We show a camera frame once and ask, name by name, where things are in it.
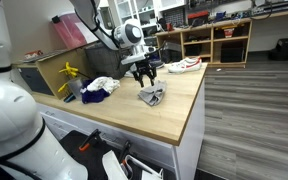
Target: yellow object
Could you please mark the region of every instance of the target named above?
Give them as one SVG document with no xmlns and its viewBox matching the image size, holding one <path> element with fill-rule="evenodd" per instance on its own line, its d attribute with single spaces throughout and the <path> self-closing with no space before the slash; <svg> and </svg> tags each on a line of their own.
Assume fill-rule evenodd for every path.
<svg viewBox="0 0 288 180">
<path fill-rule="evenodd" d="M 59 72 L 65 72 L 66 75 L 72 76 L 75 78 L 77 76 L 78 69 L 71 67 L 69 62 L 66 62 L 65 69 L 60 70 Z"/>
<path fill-rule="evenodd" d="M 63 84 L 63 86 L 61 86 L 57 92 L 61 92 L 65 89 L 65 87 L 67 86 L 67 83 Z"/>
</svg>

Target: white robot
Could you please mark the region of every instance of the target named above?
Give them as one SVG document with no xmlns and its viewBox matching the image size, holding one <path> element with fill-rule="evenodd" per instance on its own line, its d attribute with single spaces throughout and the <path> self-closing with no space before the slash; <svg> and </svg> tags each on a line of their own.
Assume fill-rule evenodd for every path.
<svg viewBox="0 0 288 180">
<path fill-rule="evenodd" d="M 154 73 L 143 60 L 149 55 L 137 20 L 107 31 L 97 20 L 99 0 L 70 0 L 84 24 L 108 48 L 130 48 L 122 63 L 138 64 L 135 75 Z M 37 111 L 33 97 L 10 80 L 10 40 L 0 10 L 0 167 L 15 179 L 87 179 L 86 168 L 73 160 L 54 138 Z"/>
</svg>

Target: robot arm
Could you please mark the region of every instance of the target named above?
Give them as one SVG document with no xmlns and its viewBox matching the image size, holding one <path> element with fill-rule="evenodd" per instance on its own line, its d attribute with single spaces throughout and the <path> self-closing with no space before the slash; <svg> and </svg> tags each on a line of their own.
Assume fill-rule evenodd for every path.
<svg viewBox="0 0 288 180">
<path fill-rule="evenodd" d="M 149 65 L 147 58 L 151 53 L 144 51 L 143 32 L 137 19 L 129 19 L 125 24 L 113 30 L 107 30 L 97 19 L 97 7 L 100 0 L 70 0 L 74 5 L 77 16 L 86 27 L 109 49 L 118 50 L 129 48 L 131 55 L 122 59 L 122 64 L 135 63 L 136 71 L 133 72 L 135 80 L 143 87 L 143 75 L 147 75 L 154 85 L 156 69 Z"/>
</svg>

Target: white cloth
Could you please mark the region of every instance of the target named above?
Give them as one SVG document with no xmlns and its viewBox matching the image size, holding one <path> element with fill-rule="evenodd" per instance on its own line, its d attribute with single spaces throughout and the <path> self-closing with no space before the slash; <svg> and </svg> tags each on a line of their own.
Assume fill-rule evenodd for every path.
<svg viewBox="0 0 288 180">
<path fill-rule="evenodd" d="M 120 87 L 119 80 L 115 80 L 111 77 L 99 77 L 87 86 L 87 90 L 93 92 L 103 88 L 106 92 L 112 94 L 118 87 Z"/>
</svg>

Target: wooden table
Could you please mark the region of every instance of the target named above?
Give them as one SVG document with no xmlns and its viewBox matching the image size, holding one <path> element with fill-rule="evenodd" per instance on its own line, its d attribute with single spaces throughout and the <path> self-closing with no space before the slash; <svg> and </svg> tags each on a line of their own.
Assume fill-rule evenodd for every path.
<svg viewBox="0 0 288 180">
<path fill-rule="evenodd" d="M 156 163 L 172 170 L 177 179 L 189 180 L 194 178 L 204 135 L 204 74 L 207 64 L 203 63 L 199 71 L 175 75 L 167 72 L 168 66 L 157 72 L 156 80 L 166 81 L 167 89 L 161 103 L 153 107 L 138 97 L 141 88 L 133 78 L 122 78 L 121 87 L 101 103 L 86 105 L 80 101 L 64 103 L 62 100 L 40 94 L 33 94 L 33 97 L 38 103 L 46 105 L 44 108 L 49 108 L 45 112 L 41 111 L 42 116 L 45 116 L 44 119 L 53 116 L 57 120 L 66 121 L 61 117 L 70 119 L 70 114 L 73 114 L 76 118 L 81 117 L 95 123 L 96 127 L 100 123 L 103 129 L 107 127 L 118 129 L 117 131 L 121 133 L 132 135 L 128 138 L 145 140 L 145 146 L 142 148 L 149 148 L 152 151 L 154 148 L 169 148 L 169 152 L 164 149 L 165 151 L 155 150 L 154 153 L 149 153 L 147 150 L 149 154 L 146 155 L 154 156 L 153 160 L 159 161 L 159 156 L 169 153 L 171 162 L 162 158 L 160 163 Z M 148 78 L 144 79 L 144 84 L 149 86 Z M 67 114 L 56 117 L 54 112 L 51 112 L 52 108 Z M 77 124 L 73 125 L 82 130 L 87 126 Z"/>
</svg>

